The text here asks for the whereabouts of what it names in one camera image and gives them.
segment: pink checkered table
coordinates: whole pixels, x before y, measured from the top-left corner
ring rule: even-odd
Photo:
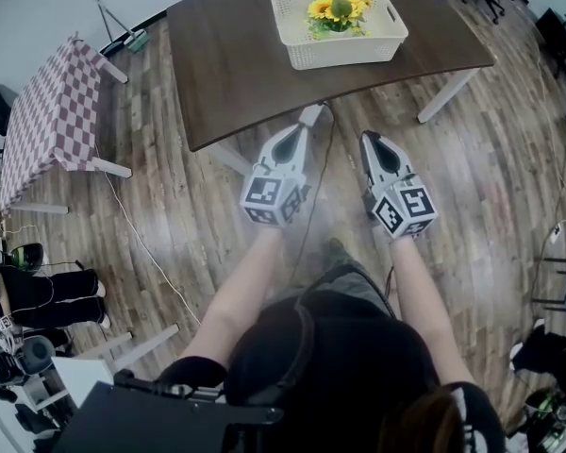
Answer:
[[[70,37],[15,100],[5,141],[0,209],[67,213],[68,208],[23,203],[25,190],[55,164],[68,171],[104,171],[130,177],[129,168],[94,155],[99,84],[103,69],[128,78],[77,36]]]

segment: wooden floor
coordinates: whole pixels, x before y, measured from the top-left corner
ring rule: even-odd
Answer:
[[[461,351],[507,425],[528,394],[508,370],[508,351],[532,325],[530,298],[560,297],[566,286],[566,277],[544,265],[531,293],[543,239],[553,224],[566,219],[566,192],[556,213],[557,167],[565,165],[566,176],[566,87],[553,79],[545,56],[545,91],[541,87],[539,53],[525,13],[508,6],[500,25],[492,25],[483,5],[451,4],[497,64],[480,72],[425,125],[417,122],[417,112],[441,88],[444,75],[333,102],[338,126],[298,276],[305,282],[316,278],[321,246],[338,236],[383,285],[390,255],[381,227],[372,229],[361,205],[358,136],[372,129],[394,140],[408,152],[440,212],[419,247],[448,305]],[[121,52],[113,59],[130,81],[123,86],[104,80],[98,145],[103,159],[132,168],[130,179],[113,178],[117,194],[157,262],[201,316],[256,230],[237,205],[241,178],[206,152],[189,151],[168,27],[160,21],[148,31],[150,41],[139,54]],[[261,144],[290,121],[277,119],[230,141],[253,160]],[[316,183],[323,166],[330,127],[324,112],[311,138],[308,183]],[[133,368],[141,378],[154,378],[196,327],[142,250],[105,177],[53,169],[27,197],[68,204],[71,212],[13,213],[10,229],[38,228],[13,235],[11,244],[40,240],[51,261],[81,260],[107,286],[113,328],[104,334],[97,325],[72,327],[78,349],[127,330],[141,340],[172,323],[180,325],[176,337]],[[308,212],[305,206],[290,229],[274,290],[287,283]],[[566,224],[564,229],[547,255],[566,256]],[[552,330],[566,334],[566,314],[546,317]],[[530,388],[550,382],[529,374],[521,378]]]

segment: person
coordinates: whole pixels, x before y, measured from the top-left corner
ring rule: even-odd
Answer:
[[[532,332],[523,343],[517,343],[509,351],[509,368],[551,374],[558,387],[566,395],[566,337],[547,332],[545,321],[538,319]]]
[[[105,286],[93,270],[33,277],[12,266],[0,266],[0,317],[34,329],[96,322],[110,328]]]
[[[223,383],[229,404],[282,408],[265,432],[269,452],[504,451],[411,237],[391,243],[402,321],[338,240],[326,246],[321,279],[264,308],[283,242],[282,229],[259,232],[158,383]]]

